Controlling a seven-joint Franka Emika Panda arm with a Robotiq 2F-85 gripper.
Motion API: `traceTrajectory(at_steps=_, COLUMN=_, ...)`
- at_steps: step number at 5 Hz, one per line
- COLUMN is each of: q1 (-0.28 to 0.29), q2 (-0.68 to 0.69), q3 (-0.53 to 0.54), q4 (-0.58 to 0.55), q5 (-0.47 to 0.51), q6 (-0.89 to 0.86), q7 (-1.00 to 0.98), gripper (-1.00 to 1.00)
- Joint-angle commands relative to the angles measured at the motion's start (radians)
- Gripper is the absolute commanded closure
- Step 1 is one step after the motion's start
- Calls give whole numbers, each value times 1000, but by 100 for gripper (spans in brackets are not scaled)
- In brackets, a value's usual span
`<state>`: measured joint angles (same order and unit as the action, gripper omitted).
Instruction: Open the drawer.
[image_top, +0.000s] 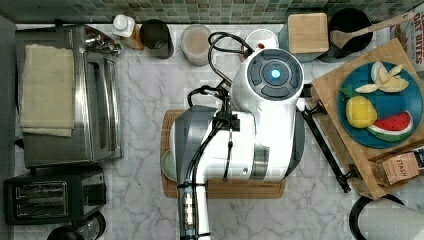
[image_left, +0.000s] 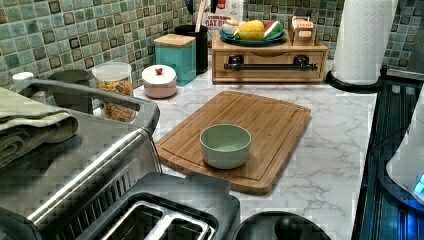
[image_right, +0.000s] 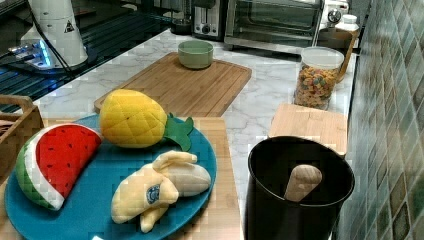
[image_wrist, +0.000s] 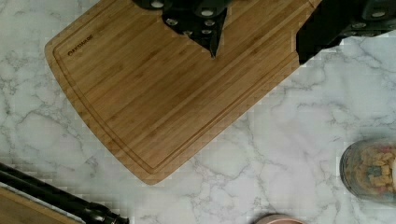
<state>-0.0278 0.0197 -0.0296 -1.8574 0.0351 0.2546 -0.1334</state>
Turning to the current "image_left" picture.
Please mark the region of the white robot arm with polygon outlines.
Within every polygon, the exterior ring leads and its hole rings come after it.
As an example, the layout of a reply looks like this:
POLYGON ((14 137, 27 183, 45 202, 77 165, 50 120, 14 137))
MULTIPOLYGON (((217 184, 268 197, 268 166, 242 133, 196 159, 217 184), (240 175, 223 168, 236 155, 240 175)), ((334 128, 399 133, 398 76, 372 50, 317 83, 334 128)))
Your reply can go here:
POLYGON ((386 165, 389 177, 417 202, 424 201, 424 89, 421 89, 409 128, 386 165))

